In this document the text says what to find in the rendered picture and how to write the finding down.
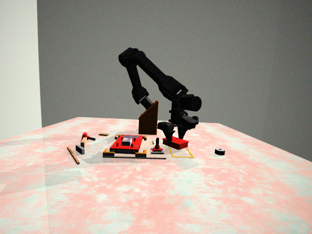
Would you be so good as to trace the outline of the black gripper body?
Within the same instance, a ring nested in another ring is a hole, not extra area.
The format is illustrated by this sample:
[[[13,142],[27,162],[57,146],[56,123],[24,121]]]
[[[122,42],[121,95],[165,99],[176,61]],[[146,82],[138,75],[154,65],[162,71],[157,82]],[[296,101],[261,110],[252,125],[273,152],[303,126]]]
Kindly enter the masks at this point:
[[[157,124],[157,129],[163,130],[163,131],[173,131],[174,127],[184,127],[183,125],[177,125],[178,117],[180,114],[186,113],[184,109],[173,109],[169,110],[169,113],[171,113],[171,119],[168,122],[159,122]],[[185,128],[185,127],[184,127]]]

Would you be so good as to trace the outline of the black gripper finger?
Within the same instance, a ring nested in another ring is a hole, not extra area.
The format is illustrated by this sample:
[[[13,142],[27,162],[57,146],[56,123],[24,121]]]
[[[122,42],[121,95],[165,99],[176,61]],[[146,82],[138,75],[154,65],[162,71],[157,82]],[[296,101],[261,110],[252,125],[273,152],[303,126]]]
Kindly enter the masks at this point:
[[[172,137],[173,137],[174,132],[175,131],[163,131],[163,133],[165,134],[165,137],[167,139],[168,145],[171,145],[171,143],[172,143]]]
[[[178,138],[183,139],[188,129],[178,126]]]

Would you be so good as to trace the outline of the black toy tyre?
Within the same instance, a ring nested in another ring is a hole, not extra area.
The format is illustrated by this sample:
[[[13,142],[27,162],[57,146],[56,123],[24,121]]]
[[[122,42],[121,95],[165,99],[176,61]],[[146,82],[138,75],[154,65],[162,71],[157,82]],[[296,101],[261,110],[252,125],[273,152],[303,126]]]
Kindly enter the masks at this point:
[[[217,154],[217,155],[225,155],[225,149],[215,148],[214,153]]]

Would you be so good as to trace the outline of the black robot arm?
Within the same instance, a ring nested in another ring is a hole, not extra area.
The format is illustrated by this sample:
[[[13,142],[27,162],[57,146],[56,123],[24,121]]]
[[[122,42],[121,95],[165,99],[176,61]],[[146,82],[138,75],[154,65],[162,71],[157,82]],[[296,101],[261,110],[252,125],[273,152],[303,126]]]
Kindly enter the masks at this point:
[[[188,89],[172,76],[165,75],[144,52],[138,48],[129,47],[119,55],[119,62],[126,67],[133,89],[132,96],[135,102],[140,103],[148,110],[154,103],[147,97],[149,93],[141,85],[137,65],[145,71],[157,84],[163,96],[172,102],[173,109],[184,109],[189,111],[199,111],[202,100],[193,94],[187,94]],[[177,94],[182,90],[179,94]],[[144,97],[145,96],[145,97]],[[144,98],[143,98],[144,97]],[[143,99],[142,99],[143,98]],[[142,99],[142,100],[141,100]],[[141,101],[140,101],[141,100]],[[177,125],[183,125],[186,129],[195,129],[199,124],[197,116],[189,117],[188,113],[180,114]]]

